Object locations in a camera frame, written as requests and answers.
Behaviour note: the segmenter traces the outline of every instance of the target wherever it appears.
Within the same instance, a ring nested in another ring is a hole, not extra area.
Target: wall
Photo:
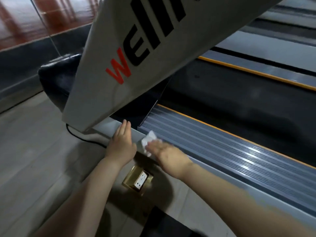
[[[0,0],[0,113],[42,91],[38,68],[84,47],[99,0]]]

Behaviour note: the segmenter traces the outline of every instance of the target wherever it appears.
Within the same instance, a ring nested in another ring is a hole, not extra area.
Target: person's left hand
[[[132,143],[131,123],[123,120],[107,146],[105,159],[122,168],[134,158],[136,151],[136,143]]]

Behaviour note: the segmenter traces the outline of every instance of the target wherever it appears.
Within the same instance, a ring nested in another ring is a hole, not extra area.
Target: person's left arm
[[[110,140],[105,158],[81,188],[39,228],[35,237],[95,236],[112,185],[119,171],[135,154],[131,123],[124,120]]]

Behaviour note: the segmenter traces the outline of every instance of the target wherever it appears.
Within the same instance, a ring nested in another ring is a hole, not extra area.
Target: person's right arm
[[[291,216],[258,205],[246,191],[194,164],[178,148],[153,141],[146,149],[166,173],[196,192],[237,237],[312,236]]]

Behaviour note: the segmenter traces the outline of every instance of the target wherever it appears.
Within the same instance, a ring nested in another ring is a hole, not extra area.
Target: hand
[[[174,178],[182,180],[186,172],[193,164],[186,154],[178,148],[159,140],[152,141],[146,146],[146,150],[156,156],[160,167]]]
[[[132,143],[131,123],[123,120],[107,146],[105,160],[117,164],[121,169],[134,158],[136,150],[136,144]]]

